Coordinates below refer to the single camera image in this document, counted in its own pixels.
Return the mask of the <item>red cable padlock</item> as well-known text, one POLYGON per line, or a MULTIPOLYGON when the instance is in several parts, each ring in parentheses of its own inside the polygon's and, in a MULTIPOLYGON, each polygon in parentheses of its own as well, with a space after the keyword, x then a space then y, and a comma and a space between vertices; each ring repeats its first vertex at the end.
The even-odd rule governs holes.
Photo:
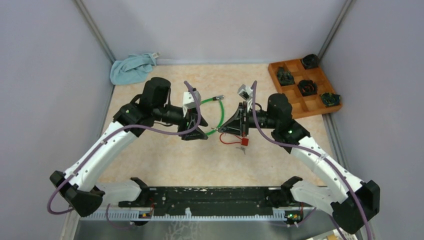
POLYGON ((237 136, 237 135, 229 134, 229 133, 221 133, 219 135, 219 141, 224 145, 239 145, 242 147, 247 147, 250 143, 250 140, 247 137, 241 137, 241 136, 237 136), (234 139, 226 140, 225 139, 226 136, 234 137, 234 139))

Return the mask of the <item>green cable lock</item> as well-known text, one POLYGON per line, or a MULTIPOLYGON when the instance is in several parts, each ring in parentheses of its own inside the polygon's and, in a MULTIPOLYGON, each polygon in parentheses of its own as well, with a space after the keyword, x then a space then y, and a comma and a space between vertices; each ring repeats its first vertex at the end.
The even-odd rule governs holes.
POLYGON ((214 97, 211 97, 211 98, 202 100, 201 103, 200 103, 201 105, 203 105, 203 104, 209 103, 209 102, 218 102, 219 103, 219 107, 220 107, 220 120, 219 120, 219 123, 217 124, 217 126, 215 128, 212 128, 211 131, 209 131, 209 132, 206 133, 207 136, 210 136, 210 135, 214 134, 217 131, 217 129, 219 129, 222 126, 222 124, 224 123, 224 119, 225 119, 225 107, 224 107, 224 104, 222 102, 223 99, 224 99, 224 96, 223 95, 218 95, 218 96, 214 96, 214 97))

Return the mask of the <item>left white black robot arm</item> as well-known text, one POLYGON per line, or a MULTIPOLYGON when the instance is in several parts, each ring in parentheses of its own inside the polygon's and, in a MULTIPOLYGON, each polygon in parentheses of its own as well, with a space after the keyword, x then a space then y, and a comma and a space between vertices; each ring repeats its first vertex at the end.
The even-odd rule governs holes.
POLYGON ((55 195, 61 195, 70 210, 88 217, 107 205, 144 207, 149 203, 148 186, 139 178, 121 183, 100 183, 99 177, 115 158, 155 123, 177 126, 176 136, 184 141, 207 140, 202 127, 207 122, 200 112, 201 95, 190 85, 183 93, 182 106, 171 104, 171 82, 162 77, 146 81, 142 93, 123 105, 103 135, 71 167, 54 171, 50 181, 55 195))

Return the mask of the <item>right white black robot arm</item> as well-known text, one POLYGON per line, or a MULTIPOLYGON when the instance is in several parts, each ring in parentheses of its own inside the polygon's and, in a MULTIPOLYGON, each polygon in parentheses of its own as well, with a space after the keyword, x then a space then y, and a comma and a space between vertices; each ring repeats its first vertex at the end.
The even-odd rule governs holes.
POLYGON ((255 110, 257 103, 246 94, 243 98, 245 101, 239 103, 234 115, 218 131, 245 137, 252 128, 259 132, 271 129, 269 141, 299 159, 325 183, 320 187, 301 177, 291 177, 281 186, 283 203, 311 205, 329 214, 349 234, 365 228, 371 240, 369 220, 380 211, 380 187, 372 180, 364 182, 326 153, 310 132, 293 119, 293 108, 285 94, 270 95, 266 110, 255 110))

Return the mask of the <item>dark green flower left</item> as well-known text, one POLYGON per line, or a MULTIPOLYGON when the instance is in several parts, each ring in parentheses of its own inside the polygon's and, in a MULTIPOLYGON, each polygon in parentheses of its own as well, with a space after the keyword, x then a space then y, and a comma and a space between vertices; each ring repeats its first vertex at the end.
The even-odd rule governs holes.
POLYGON ((294 77, 291 72, 285 70, 283 67, 278 68, 276 76, 280 86, 290 86, 295 84, 294 77))

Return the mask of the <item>dark green flower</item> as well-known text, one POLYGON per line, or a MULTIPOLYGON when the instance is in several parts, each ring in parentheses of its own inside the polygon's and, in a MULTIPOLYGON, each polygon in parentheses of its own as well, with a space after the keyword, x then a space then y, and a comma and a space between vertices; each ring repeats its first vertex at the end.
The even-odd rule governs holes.
POLYGON ((321 94, 320 99, 326 108, 339 106, 341 103, 341 96, 331 92, 321 94))
POLYGON ((280 86, 290 86, 295 84, 294 77, 291 72, 285 70, 283 67, 278 68, 276 76, 280 86))

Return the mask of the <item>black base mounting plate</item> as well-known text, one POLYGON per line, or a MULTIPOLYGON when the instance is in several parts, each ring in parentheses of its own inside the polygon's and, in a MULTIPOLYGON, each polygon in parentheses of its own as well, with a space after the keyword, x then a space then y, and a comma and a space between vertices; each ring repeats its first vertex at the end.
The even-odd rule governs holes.
POLYGON ((153 208, 156 217, 182 216, 186 209, 195 217, 248 217, 270 216, 277 208, 298 210, 302 203, 287 198, 279 186, 152 186, 142 189, 136 200, 118 206, 153 208))

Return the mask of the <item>orange wooden compartment tray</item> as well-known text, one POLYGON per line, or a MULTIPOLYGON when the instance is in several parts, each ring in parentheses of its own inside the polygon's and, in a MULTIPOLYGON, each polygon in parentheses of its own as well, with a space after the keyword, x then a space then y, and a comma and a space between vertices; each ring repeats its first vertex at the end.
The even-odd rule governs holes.
POLYGON ((285 94, 288 102, 292 105, 292 116, 294 119, 300 119, 315 115, 324 115, 339 111, 343 104, 339 103, 335 106, 325 106, 321 99, 324 93, 335 95, 334 90, 326 74, 320 66, 305 69, 301 59, 291 59, 285 61, 272 62, 268 65, 268 72, 276 88, 280 94, 285 94), (279 83, 277 73, 279 68, 289 71, 294 78, 294 84, 282 86, 279 83), (298 87, 302 80, 311 80, 317 85, 317 93, 309 96, 303 96, 298 87))

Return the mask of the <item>dark orange flower centre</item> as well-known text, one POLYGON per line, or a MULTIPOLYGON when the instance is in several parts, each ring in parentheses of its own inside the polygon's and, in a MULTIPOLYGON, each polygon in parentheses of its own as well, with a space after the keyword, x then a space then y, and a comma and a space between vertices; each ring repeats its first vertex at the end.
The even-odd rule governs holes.
POLYGON ((318 92, 317 84, 310 79, 303 79, 297 85, 300 94, 303 97, 308 97, 312 95, 316 95, 318 92))

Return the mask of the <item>light blue cloth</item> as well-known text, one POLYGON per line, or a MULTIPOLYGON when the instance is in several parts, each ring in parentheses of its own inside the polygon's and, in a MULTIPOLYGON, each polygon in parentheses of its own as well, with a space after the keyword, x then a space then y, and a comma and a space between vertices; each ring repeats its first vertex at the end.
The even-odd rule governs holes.
POLYGON ((157 65, 159 52, 130 54, 124 60, 116 60, 110 70, 109 79, 115 86, 142 83, 157 65))

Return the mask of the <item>dark green flower right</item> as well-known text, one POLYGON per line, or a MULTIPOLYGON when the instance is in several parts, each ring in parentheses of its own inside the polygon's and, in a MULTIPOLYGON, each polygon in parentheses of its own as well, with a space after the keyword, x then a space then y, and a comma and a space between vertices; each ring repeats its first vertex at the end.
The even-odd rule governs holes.
POLYGON ((326 108, 339 106, 341 103, 341 96, 331 92, 321 94, 320 99, 326 108))

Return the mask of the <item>dark flower top corner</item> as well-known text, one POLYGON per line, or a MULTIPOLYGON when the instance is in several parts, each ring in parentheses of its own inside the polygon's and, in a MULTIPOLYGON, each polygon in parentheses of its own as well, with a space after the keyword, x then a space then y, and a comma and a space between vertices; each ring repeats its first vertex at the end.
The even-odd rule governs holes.
POLYGON ((316 54, 308 54, 300 62, 305 70, 310 70, 319 67, 320 59, 316 54))

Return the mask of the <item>white plastic basket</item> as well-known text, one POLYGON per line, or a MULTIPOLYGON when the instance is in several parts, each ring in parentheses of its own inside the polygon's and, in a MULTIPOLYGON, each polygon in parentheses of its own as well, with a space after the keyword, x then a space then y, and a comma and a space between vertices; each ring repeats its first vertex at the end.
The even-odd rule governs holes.
POLYGON ((337 231, 329 231, 307 238, 306 240, 358 240, 358 238, 354 234, 344 231, 341 233, 338 233, 337 231))

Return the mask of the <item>aluminium frame rail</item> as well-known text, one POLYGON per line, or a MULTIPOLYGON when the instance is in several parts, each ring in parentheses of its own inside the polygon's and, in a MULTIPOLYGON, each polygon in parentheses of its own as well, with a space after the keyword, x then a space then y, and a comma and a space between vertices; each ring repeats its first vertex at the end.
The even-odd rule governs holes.
POLYGON ((277 221, 295 224, 312 206, 287 203, 281 188, 148 187, 139 200, 101 206, 84 220, 110 221, 277 221))

